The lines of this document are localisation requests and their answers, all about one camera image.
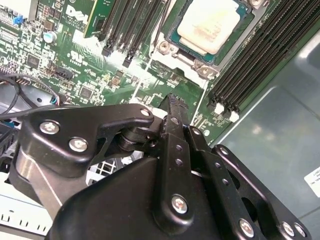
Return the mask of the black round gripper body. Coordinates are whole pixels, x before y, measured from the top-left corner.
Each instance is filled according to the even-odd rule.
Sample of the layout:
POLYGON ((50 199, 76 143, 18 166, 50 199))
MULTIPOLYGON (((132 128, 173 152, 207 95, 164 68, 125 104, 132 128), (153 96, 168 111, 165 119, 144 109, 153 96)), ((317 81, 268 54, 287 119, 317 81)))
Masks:
POLYGON ((192 176, 195 215, 183 233, 170 235, 154 220, 157 160, 144 158, 72 196, 58 211, 48 240, 227 240, 230 225, 213 213, 203 180, 192 176))

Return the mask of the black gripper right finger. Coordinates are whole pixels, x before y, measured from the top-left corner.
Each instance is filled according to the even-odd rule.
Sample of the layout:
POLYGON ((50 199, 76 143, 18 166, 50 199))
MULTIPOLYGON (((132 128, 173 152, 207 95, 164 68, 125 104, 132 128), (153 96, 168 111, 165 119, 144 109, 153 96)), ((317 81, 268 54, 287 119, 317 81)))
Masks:
POLYGON ((195 219, 182 240, 310 240, 304 224, 224 145, 209 147, 179 100, 195 172, 195 219))

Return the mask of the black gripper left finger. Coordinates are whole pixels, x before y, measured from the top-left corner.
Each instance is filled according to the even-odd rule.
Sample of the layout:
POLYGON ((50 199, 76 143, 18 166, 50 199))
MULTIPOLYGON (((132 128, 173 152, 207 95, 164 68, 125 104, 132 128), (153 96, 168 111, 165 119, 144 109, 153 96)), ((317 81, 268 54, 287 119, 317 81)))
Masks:
POLYGON ((136 161, 154 158, 153 218, 160 229, 188 229, 195 210, 180 100, 167 95, 159 105, 162 118, 137 103, 29 113, 10 181, 40 202, 53 223, 72 196, 136 161))

